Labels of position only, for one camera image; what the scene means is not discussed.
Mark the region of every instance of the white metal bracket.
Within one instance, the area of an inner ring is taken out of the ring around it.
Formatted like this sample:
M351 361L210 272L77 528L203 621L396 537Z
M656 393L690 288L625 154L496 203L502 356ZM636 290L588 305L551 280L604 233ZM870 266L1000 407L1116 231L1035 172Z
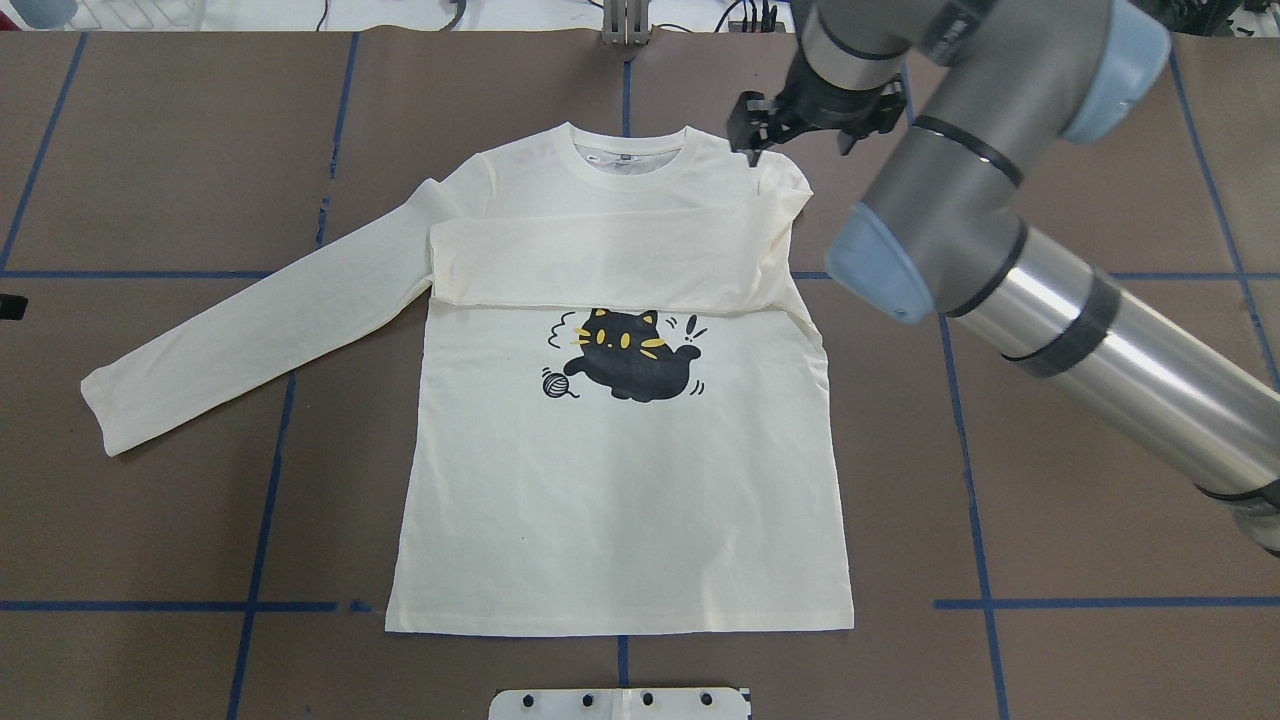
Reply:
M605 45L649 44L649 0L602 0Z
M503 691L489 720L751 720L751 691L618 688Z

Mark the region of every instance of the blue joint cap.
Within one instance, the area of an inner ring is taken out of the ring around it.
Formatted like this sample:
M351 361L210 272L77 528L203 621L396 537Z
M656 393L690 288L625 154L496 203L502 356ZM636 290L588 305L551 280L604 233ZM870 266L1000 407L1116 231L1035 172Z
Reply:
M1085 145L1116 127L1160 77L1169 49L1169 31L1162 24L1129 0L1112 0L1102 61L1062 137Z
M915 324L933 313L933 293L915 263L865 202L854 206L827 251L827 274L895 320Z

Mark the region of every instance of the shirt hem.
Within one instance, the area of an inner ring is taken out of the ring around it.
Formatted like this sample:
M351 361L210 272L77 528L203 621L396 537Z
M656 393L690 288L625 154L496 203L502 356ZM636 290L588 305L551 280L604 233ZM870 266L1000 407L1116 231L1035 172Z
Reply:
M785 633L850 630L854 609L814 612L759 612L745 615L598 618L582 616L553 620L516 620L492 616L447 615L439 612L387 614L388 633L431 633L443 635L503 638L563 638L611 635L678 635L690 633Z

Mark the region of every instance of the brown table surface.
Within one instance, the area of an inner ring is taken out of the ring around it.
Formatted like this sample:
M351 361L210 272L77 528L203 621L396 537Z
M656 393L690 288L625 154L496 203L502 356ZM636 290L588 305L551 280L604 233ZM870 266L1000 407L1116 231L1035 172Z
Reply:
M722 133L787 36L0 33L0 717L483 719L504 688L749 687L756 719L1275 717L1280 562L975 338L900 325L822 254L902 133L782 150L831 355L858 628L388 635L425 301L109 459L90 370L472 152L571 120ZM941 73L909 61L914 106ZM1179 37L1025 217L1268 384L1280 42Z

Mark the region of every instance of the neckline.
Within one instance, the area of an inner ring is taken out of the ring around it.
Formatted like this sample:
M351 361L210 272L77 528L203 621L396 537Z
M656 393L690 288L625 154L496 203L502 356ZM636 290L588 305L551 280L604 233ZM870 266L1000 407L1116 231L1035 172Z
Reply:
M556 151L561 161L579 178L609 190L632 191L652 190L655 186L668 183L671 178L678 176L692 161L698 151L698 131L685 126L671 133L654 137L618 137L612 135L599 135L564 123L554 128ZM631 155L654 155L678 150L669 163L636 176L617 176L605 173L591 167L585 158L579 155L576 145L598 147L608 152Z

